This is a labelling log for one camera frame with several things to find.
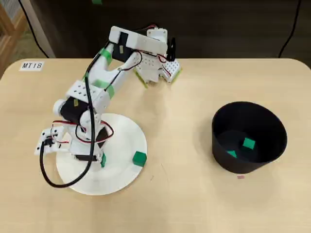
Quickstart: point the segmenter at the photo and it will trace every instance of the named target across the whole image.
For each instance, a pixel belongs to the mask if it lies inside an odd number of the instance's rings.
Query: wooden table
[[[89,59],[46,60],[40,72],[11,65],[0,81],[0,231],[24,233],[310,233],[311,71],[291,59],[185,59],[175,83],[148,89],[131,74],[109,113],[145,132],[148,160],[127,188],[91,197],[45,183],[34,149],[52,106]],[[211,119],[224,104],[261,104],[282,120],[288,145],[246,174],[211,153]],[[46,168],[61,182],[55,156]]]

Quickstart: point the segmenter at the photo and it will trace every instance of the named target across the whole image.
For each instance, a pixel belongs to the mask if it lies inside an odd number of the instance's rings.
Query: black container
[[[213,155],[228,171],[251,172],[280,157],[286,144],[282,122],[258,104],[229,103],[213,118]]]

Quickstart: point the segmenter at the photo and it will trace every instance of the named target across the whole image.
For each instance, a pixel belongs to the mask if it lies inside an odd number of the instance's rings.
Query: floor
[[[18,40],[17,46],[10,59],[10,64],[24,58],[45,58],[44,54],[37,47],[29,27],[26,28],[25,32]]]

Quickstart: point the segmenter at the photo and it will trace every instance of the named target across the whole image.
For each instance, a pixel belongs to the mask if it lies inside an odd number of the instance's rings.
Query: table surface
[[[92,197],[50,187],[33,154],[55,119],[54,102],[82,78],[90,60],[45,61],[40,72],[19,71],[16,62],[0,81],[1,232],[311,232],[311,71],[303,63],[181,59],[176,82],[148,89],[129,75],[107,112],[142,128],[148,160],[127,188]],[[214,113],[239,100],[273,111],[288,134],[284,154],[245,179],[221,168],[211,153]],[[60,183],[55,156],[45,163]]]

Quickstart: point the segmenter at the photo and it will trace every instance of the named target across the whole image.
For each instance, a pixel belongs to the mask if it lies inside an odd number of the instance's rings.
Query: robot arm
[[[77,80],[66,92],[66,100],[58,100],[54,104],[53,112],[62,117],[62,126],[45,129],[35,154],[51,153],[55,151],[69,151],[76,159],[89,161],[90,138],[92,133],[91,120],[95,121],[95,143],[93,159],[94,163],[101,163],[104,153],[104,142],[113,135],[113,129],[108,123],[101,121],[101,115],[109,105],[114,94],[120,89],[128,72],[136,69],[137,74],[147,83],[157,82],[159,75],[167,81],[177,75],[180,70],[177,61],[165,61],[167,52],[167,30],[151,29],[147,36],[140,35],[118,27],[112,27],[108,45],[103,48],[91,63],[91,68],[85,74],[92,99],[94,115],[90,113],[86,83]],[[112,58],[123,61],[120,67],[108,71],[107,68]],[[176,66],[175,72],[169,72],[168,68]],[[62,141],[64,134],[68,132],[71,140]]]

